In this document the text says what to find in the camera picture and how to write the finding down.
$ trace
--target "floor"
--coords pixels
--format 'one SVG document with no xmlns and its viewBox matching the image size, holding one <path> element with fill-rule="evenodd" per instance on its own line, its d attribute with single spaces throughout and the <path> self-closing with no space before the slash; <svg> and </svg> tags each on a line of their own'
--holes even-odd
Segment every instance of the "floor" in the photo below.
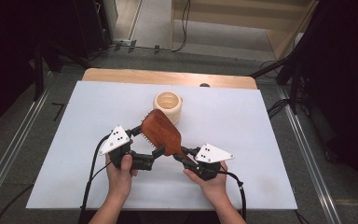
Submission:
<svg viewBox="0 0 358 224">
<path fill-rule="evenodd" d="M 133 34 L 129 36 L 131 40 L 137 40 L 137 46 L 153 48 L 155 45 L 160 45 L 163 48 L 169 47 L 169 23 L 166 18 L 171 15 L 166 13 L 167 8 L 170 8 L 170 1 L 143 1 Z M 180 21 L 175 22 L 173 40 L 176 47 L 182 43 L 181 25 Z M 180 54 L 173 56 L 171 54 L 159 54 L 156 56 L 152 52 L 135 52 L 133 54 L 119 51 L 107 52 L 98 57 L 92 64 L 97 67 L 113 68 L 116 65 L 112 62 L 117 62 L 122 68 L 172 69 L 173 71 L 190 70 L 196 72 L 200 70 L 210 74 L 239 75 L 246 71 L 246 74 L 243 75 L 249 75 L 249 73 L 263 66 L 263 62 L 275 60 L 265 31 L 200 22 L 188 24 L 186 47 L 182 52 L 188 54 L 183 54 L 184 58 L 182 58 Z M 198 61 L 197 55 L 208 56 L 209 62 L 216 64 L 204 64 L 204 61 Z M 160 65 L 162 62 L 168 62 L 168 64 L 162 66 Z M 241 68 L 239 63 L 244 62 L 250 64 L 249 67 L 252 69 Z M 0 211 L 3 210 L 8 199 L 14 198 L 37 176 L 40 164 L 43 163 L 44 159 L 43 156 L 38 156 L 38 154 L 46 154 L 59 125 L 59 122 L 51 122 L 52 115 L 56 115 L 58 110 L 58 107 L 52 105 L 52 103 L 67 102 L 71 95 L 71 87 L 76 84 L 77 80 L 81 79 L 83 72 L 76 64 L 67 64 L 62 71 L 65 76 L 53 74 L 50 94 L 47 95 L 45 105 L 37 119 L 31 123 L 31 126 L 34 126 L 33 129 L 31 131 L 25 130 L 28 132 L 26 141 L 21 142 L 19 146 L 14 146 L 19 147 L 19 154 L 14 155 L 17 159 L 9 161 L 13 166 L 7 170 L 7 174 L 4 174 L 7 175 L 7 178 L 0 188 Z M 274 77 L 276 74 L 271 72 L 268 76 Z M 277 87 L 273 79 L 268 77 L 258 78 L 256 82 L 263 93 L 266 107 L 283 98 L 285 91 L 288 90 L 288 87 Z M 32 98 L 30 96 L 32 93 L 33 89 L 30 88 L 0 119 L 0 158 L 4 158 L 7 146 L 11 146 L 13 136 L 21 126 L 29 108 L 33 106 L 32 101 L 29 100 L 30 97 Z M 324 143 L 314 130 L 311 120 L 301 112 L 294 119 L 292 116 L 290 110 L 283 110 L 277 115 L 277 118 L 271 120 L 271 124 L 274 132 L 276 132 L 301 213 L 310 223 L 358 223 L 358 174 L 345 164 L 334 164 L 328 161 L 323 151 Z M 296 135 L 292 132 L 294 127 L 298 127 L 296 126 L 298 124 L 303 128 L 303 135 L 301 133 Z M 316 166 L 305 159 L 307 155 L 309 156 L 309 153 L 310 159 L 314 160 Z M 323 186 L 325 190 L 319 190 L 320 186 Z M 7 211 L 6 219 L 3 218 L 2 223 L 76 222 L 77 211 L 24 212 L 23 205 L 26 204 L 28 197 L 29 192 L 20 197 L 13 204 L 13 208 Z M 334 206 L 325 206 L 323 199 L 331 200 Z M 153 215 L 141 214 L 141 216 L 146 220 L 145 223 L 157 223 Z M 174 223 L 172 219 L 178 214 L 173 213 L 169 216 L 171 219 L 167 218 L 166 223 Z M 292 211 L 250 212 L 252 223 L 302 223 L 295 217 Z"/>
</svg>

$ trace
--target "gray floor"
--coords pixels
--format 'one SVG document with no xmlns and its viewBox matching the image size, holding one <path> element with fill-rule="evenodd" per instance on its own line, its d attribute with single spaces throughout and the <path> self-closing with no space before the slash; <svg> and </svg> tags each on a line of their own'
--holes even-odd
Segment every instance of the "gray floor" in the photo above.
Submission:
<svg viewBox="0 0 358 224">
<path fill-rule="evenodd" d="M 139 46 L 154 47 L 156 44 L 167 45 L 167 22 L 156 20 L 147 9 L 156 9 L 157 0 L 144 1 L 139 23 L 134 38 Z M 158 5 L 161 12 L 164 4 Z M 263 31 L 236 29 L 237 35 L 228 38 L 218 31 L 228 33 L 229 27 L 206 26 L 199 24 L 204 35 L 194 35 L 197 27 L 189 26 L 189 39 L 183 52 L 161 52 L 157 55 L 150 50 L 137 49 L 128 53 L 126 49 L 102 53 L 90 62 L 101 68 L 131 68 L 144 70 L 192 72 L 204 74 L 220 74 L 247 76 L 259 69 L 264 61 L 273 60 L 273 54 L 266 45 Z M 175 36 L 176 44 L 181 42 L 180 33 Z M 66 104 L 78 80 L 82 78 L 84 69 L 74 63 L 68 63 L 60 74 L 54 74 L 54 82 L 34 124 L 23 141 L 20 151 L 14 160 L 5 181 L 0 188 L 0 211 L 25 189 L 39 173 L 49 145 L 60 123 L 54 121 L 59 108 L 52 103 Z M 281 99 L 280 87 L 273 79 L 260 77 L 257 86 L 261 90 L 266 108 Z M 0 119 L 0 160 L 21 125 L 32 105 L 34 87 L 30 87 L 18 101 Z M 312 153 L 323 175 L 326 186 L 335 202 L 341 223 L 358 223 L 358 174 L 344 164 L 334 164 L 324 156 L 324 144 L 315 131 L 312 122 L 302 113 L 298 115 L 304 133 L 307 136 Z M 271 120 L 282 158 L 287 170 L 298 204 L 298 211 L 310 223 L 328 223 L 320 198 L 310 177 L 309 169 L 303 159 L 295 133 L 286 112 Z M 5 213 L 1 223 L 76 223 L 79 211 L 46 211 L 27 210 L 25 205 L 30 191 L 22 195 Z M 162 215 L 151 212 L 141 213 L 144 223 L 181 223 L 186 213 L 170 212 Z M 248 211 L 249 223 L 300 223 L 293 211 Z"/>
</svg>

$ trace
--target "forearm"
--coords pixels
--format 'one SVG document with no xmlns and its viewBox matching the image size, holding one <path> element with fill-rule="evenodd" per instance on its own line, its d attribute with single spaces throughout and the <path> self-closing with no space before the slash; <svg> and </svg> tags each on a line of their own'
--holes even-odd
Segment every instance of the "forearm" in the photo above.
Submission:
<svg viewBox="0 0 358 224">
<path fill-rule="evenodd" d="M 240 213 L 238 213 L 232 205 L 227 195 L 223 196 L 219 200 L 211 201 L 211 204 L 216 210 L 216 214 L 219 216 L 221 224 L 246 224 Z"/>
<path fill-rule="evenodd" d="M 90 224 L 113 224 L 117 222 L 118 215 L 124 205 L 125 200 L 107 197 L 103 205 L 98 209 Z"/>
</svg>

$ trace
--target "metal frame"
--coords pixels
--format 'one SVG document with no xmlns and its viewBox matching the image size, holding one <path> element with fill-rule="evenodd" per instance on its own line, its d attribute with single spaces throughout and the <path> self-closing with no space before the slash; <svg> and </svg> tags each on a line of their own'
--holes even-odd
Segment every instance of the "metal frame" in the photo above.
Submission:
<svg viewBox="0 0 358 224">
<path fill-rule="evenodd" d="M 30 109 L 28 110 L 28 113 L 26 114 L 24 120 L 21 123 L 20 128 L 17 130 L 4 156 L 0 160 L 0 187 L 2 186 L 2 183 L 4 182 L 11 165 L 13 164 L 14 160 L 16 160 L 17 154 L 19 153 L 21 146 L 25 138 L 27 137 L 28 132 L 31 130 L 34 121 L 40 112 L 40 109 L 45 103 L 51 84 L 53 83 L 54 79 L 54 74 L 52 72 L 48 72 L 47 85 L 45 90 L 43 91 L 41 97 L 39 97 L 39 100 L 34 101 L 32 103 Z"/>
<path fill-rule="evenodd" d="M 279 87 L 278 89 L 282 99 L 289 99 L 288 93 L 282 87 Z M 307 137 L 303 132 L 298 116 L 293 113 L 290 106 L 287 106 L 285 110 L 295 133 L 301 154 L 304 158 L 304 162 L 306 163 L 308 171 L 310 172 L 310 178 L 313 182 L 316 193 L 318 194 L 319 201 L 321 202 L 327 221 L 330 224 L 340 224 L 342 222 L 340 220 L 336 206 L 326 184 L 324 183 L 322 173 L 319 170 L 316 160 L 313 157 L 310 144 L 308 143 Z"/>
</svg>

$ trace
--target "black stand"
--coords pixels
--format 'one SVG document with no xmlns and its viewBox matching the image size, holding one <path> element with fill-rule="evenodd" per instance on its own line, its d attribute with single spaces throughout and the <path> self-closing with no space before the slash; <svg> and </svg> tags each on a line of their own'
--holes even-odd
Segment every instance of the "black stand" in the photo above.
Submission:
<svg viewBox="0 0 358 224">
<path fill-rule="evenodd" d="M 36 40 L 34 42 L 34 74 L 35 74 L 35 93 L 34 101 L 37 101 L 45 89 L 43 79 L 43 58 L 48 68 L 52 72 L 61 72 L 62 62 L 57 55 L 59 52 L 67 56 L 69 59 L 81 65 L 84 69 L 91 68 L 91 65 L 76 56 L 70 50 L 67 50 L 52 41 Z"/>
<path fill-rule="evenodd" d="M 266 73 L 283 66 L 282 70 L 275 78 L 278 85 L 284 85 L 292 78 L 292 87 L 290 92 L 290 107 L 292 111 L 296 114 L 296 95 L 297 88 L 299 85 L 299 80 L 302 74 L 302 67 L 304 62 L 307 60 L 307 52 L 311 50 L 315 41 L 318 41 L 315 37 L 316 29 L 324 21 L 324 16 L 329 13 L 333 4 L 330 4 L 329 1 L 320 1 L 319 5 L 316 7 L 314 15 L 310 20 L 310 24 L 305 31 L 304 35 L 293 49 L 293 51 L 283 59 L 280 59 L 276 63 L 272 63 L 269 66 L 252 73 L 249 77 L 257 78 L 265 75 Z"/>
</svg>

